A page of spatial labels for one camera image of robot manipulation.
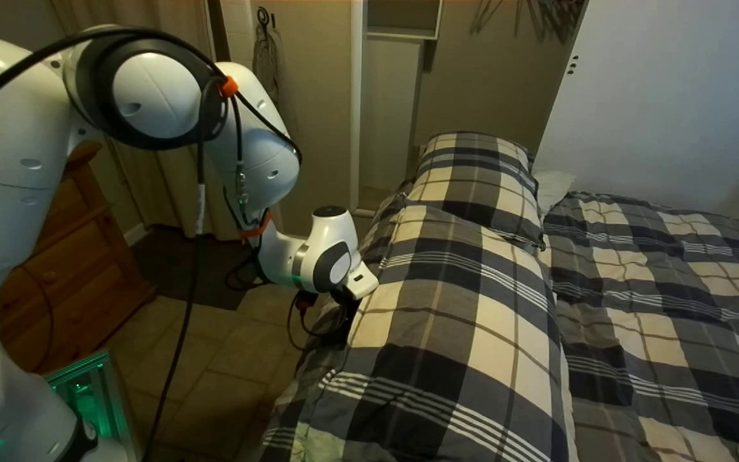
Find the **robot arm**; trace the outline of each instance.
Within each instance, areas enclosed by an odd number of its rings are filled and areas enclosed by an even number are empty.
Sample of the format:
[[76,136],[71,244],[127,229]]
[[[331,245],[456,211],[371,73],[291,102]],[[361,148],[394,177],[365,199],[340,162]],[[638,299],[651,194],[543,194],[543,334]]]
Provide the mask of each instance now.
[[[295,186],[299,158],[248,68],[216,66],[153,31],[90,37],[64,50],[60,71],[41,62],[9,84],[1,73],[31,55],[0,40],[0,283],[31,254],[85,117],[141,148],[205,144],[230,215],[272,283],[307,292],[347,286],[354,297],[377,285],[344,207],[318,207],[306,238],[270,221],[270,207]],[[117,451],[82,430],[76,415],[0,349],[0,460],[117,460]]]
[[298,181],[299,157],[247,66],[223,62],[208,68],[189,49],[117,35],[66,54],[64,81],[76,109],[125,144],[161,148],[203,141],[230,218],[258,249],[270,283],[306,292],[347,286],[354,297],[377,285],[359,256],[349,211],[318,207],[306,238],[279,234],[270,221],[270,207]]

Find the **plaid pillow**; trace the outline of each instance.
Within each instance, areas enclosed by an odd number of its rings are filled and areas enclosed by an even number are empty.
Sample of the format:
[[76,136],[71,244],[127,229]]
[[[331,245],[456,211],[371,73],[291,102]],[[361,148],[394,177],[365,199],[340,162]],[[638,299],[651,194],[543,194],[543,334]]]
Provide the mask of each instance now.
[[440,132],[425,144],[404,202],[435,204],[506,238],[540,245],[536,190],[521,147],[484,132]]

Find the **wall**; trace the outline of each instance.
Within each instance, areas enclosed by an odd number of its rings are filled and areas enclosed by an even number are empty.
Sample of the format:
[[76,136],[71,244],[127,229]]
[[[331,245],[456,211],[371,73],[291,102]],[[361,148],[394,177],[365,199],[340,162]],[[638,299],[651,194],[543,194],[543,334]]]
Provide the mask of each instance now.
[[34,49],[60,35],[60,26],[44,0],[0,0],[0,37]]
[[569,43],[540,37],[526,0],[502,0],[488,29],[471,35],[477,5],[444,0],[434,66],[421,73],[412,141],[467,129],[536,148]]
[[361,2],[262,0],[277,14],[285,120],[306,153],[282,202],[288,230],[303,234],[316,204],[357,202]]
[[232,62],[248,66],[254,46],[254,5],[252,0],[220,0],[226,43],[230,46]]
[[739,215],[739,2],[593,0],[536,170]]
[[[0,0],[0,37],[35,49],[58,35],[64,35],[60,26],[45,0]],[[141,218],[108,148],[91,158],[91,172],[109,202],[117,229],[122,234],[135,230]]]
[[408,167],[415,95],[421,73],[421,40],[377,37],[365,40],[361,89],[361,204],[368,190],[393,191]]

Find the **plaid bedding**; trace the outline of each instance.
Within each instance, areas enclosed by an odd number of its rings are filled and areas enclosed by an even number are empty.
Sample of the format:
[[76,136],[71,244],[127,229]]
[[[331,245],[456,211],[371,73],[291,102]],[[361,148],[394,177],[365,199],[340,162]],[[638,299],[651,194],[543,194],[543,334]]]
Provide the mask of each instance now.
[[567,362],[534,254],[438,207],[368,230],[379,286],[282,399],[263,460],[569,460]]
[[569,194],[547,236],[579,460],[735,460],[739,221]]
[[539,181],[521,147],[484,132],[425,141],[408,202],[440,207],[530,245],[540,242]]

